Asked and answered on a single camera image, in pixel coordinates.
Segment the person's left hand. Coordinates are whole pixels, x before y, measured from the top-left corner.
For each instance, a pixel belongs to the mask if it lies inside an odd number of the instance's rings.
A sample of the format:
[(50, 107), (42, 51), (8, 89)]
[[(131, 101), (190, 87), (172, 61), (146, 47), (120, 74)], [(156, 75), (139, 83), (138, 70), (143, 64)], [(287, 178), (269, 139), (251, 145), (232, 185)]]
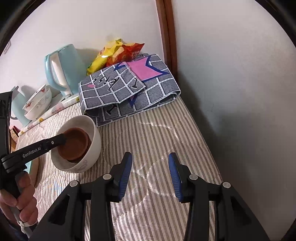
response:
[(11, 211), (11, 207), (16, 207), (20, 210), (20, 220), (28, 225), (34, 225), (38, 218), (37, 200), (34, 197), (35, 188), (27, 172), (22, 173), (18, 186), (22, 191), (17, 199), (1, 189), (1, 211), (10, 222), (17, 225), (16, 218)]

